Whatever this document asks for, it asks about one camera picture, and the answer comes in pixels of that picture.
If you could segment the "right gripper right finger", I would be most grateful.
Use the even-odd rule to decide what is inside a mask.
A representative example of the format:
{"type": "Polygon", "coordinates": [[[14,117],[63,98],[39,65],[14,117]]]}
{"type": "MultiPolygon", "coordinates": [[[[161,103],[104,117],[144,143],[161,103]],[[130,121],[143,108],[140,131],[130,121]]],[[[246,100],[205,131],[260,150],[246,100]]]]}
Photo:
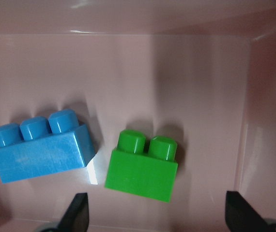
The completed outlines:
{"type": "Polygon", "coordinates": [[[237,191],[227,191],[225,223],[231,232],[268,232],[268,224],[237,191]]]}

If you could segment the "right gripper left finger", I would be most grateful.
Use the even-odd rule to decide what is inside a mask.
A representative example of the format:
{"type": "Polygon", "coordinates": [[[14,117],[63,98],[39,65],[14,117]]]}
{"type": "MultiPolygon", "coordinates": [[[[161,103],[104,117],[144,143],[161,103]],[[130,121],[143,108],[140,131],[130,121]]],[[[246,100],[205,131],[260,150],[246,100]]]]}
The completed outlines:
{"type": "Polygon", "coordinates": [[[86,232],[89,227],[87,193],[77,193],[57,225],[58,232],[86,232]]]}

